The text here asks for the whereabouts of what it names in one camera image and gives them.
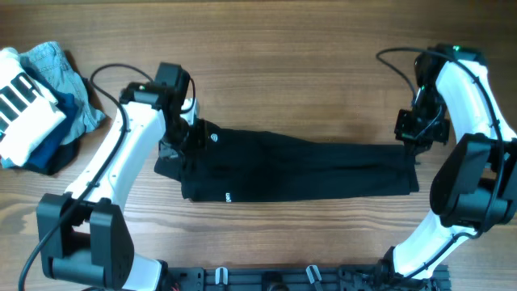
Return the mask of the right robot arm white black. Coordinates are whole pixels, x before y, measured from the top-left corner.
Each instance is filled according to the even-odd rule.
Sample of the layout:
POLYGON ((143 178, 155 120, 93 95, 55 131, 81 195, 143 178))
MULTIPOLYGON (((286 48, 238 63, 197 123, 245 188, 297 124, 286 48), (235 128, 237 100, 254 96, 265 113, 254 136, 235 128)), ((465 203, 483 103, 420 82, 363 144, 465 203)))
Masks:
POLYGON ((424 289, 440 263, 468 240, 516 213, 516 133, 490 89, 484 55, 453 44, 417 53, 410 110, 401 110, 394 133, 408 154, 456 145, 431 183, 431 209, 405 241, 391 247, 365 276, 383 290, 424 289))

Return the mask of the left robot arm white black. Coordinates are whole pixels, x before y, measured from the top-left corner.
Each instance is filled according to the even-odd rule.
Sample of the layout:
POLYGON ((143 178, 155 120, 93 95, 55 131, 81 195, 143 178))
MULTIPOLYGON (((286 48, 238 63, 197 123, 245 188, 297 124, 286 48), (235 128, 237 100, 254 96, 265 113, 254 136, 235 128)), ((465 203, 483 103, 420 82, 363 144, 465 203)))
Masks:
POLYGON ((193 80, 132 82, 118 102, 116 121, 87 168, 61 195, 45 194, 36 207, 43 274, 105 290, 170 287, 167 263, 135 251, 124 207, 135 178, 158 143, 179 152, 198 112, 193 80))

